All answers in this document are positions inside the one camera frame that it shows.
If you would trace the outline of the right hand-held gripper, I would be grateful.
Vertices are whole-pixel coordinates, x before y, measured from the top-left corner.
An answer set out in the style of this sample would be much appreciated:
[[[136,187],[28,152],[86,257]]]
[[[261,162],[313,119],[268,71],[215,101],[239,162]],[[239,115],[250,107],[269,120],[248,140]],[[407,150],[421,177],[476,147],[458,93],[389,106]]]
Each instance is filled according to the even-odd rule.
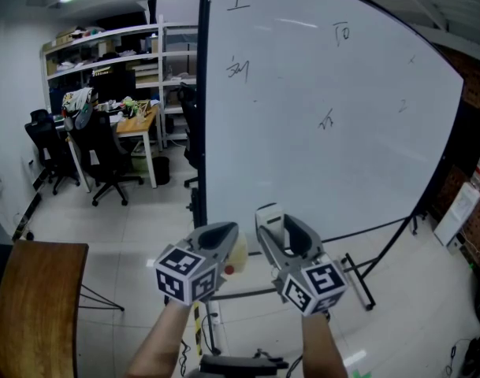
[[[318,233],[299,218],[285,214],[283,239],[267,228],[257,238],[268,262],[278,270],[273,280],[283,302],[302,315],[322,313],[335,306],[348,283],[338,265],[325,256]]]

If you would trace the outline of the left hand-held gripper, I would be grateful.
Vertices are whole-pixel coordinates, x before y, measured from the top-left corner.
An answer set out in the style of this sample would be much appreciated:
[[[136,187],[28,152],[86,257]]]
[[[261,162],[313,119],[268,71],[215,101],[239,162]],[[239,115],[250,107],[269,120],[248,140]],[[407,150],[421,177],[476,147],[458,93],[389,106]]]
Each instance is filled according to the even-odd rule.
[[[167,246],[154,263],[157,289],[186,306],[207,301],[225,282],[225,262],[238,235],[238,224],[217,222]]]

